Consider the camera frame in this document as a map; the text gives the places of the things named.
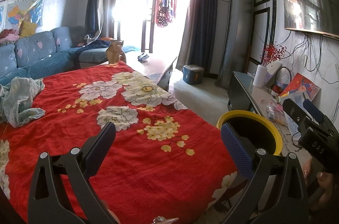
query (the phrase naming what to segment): crumpled light blue cloth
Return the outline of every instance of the crumpled light blue cloth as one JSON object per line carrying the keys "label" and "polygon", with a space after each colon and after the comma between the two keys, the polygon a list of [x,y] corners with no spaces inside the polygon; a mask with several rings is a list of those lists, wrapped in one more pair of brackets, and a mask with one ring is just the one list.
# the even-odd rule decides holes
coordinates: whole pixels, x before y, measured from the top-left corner
{"label": "crumpled light blue cloth", "polygon": [[42,80],[15,77],[0,85],[0,123],[9,122],[20,127],[45,115],[41,108],[31,108],[34,97],[45,88]]}

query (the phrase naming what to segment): hanging clothes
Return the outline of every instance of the hanging clothes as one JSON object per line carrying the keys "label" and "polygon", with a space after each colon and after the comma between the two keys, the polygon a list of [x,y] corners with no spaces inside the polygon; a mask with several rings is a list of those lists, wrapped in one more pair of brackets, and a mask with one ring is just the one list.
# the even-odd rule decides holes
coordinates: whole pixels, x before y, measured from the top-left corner
{"label": "hanging clothes", "polygon": [[166,27],[173,22],[176,16],[177,0],[157,0],[156,24],[158,27]]}

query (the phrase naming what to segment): dark blue curtain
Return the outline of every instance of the dark blue curtain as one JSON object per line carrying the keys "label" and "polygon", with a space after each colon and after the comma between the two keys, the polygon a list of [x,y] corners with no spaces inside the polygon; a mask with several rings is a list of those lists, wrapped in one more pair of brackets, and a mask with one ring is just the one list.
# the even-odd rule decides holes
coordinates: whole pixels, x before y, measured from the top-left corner
{"label": "dark blue curtain", "polygon": [[99,29],[98,0],[88,0],[85,19],[85,33],[92,38]]}
{"label": "dark blue curtain", "polygon": [[205,68],[205,74],[209,73],[211,68],[217,6],[218,0],[196,0],[195,4],[189,64]]}

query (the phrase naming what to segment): yellow pillow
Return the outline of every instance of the yellow pillow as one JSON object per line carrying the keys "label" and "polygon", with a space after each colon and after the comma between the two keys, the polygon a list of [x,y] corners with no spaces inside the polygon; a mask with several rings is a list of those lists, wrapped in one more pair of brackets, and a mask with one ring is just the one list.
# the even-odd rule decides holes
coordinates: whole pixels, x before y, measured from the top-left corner
{"label": "yellow pillow", "polygon": [[37,27],[38,25],[34,22],[23,21],[21,25],[20,38],[34,35]]}

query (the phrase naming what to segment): tile floor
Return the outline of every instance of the tile floor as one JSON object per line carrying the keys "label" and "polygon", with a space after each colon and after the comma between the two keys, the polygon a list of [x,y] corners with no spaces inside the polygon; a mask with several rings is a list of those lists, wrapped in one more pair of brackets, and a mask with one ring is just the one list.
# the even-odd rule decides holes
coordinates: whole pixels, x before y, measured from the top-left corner
{"label": "tile floor", "polygon": [[202,84],[189,85],[182,79],[182,72],[174,69],[169,81],[169,92],[185,106],[213,126],[228,111],[227,92],[215,86],[214,79],[204,78]]}

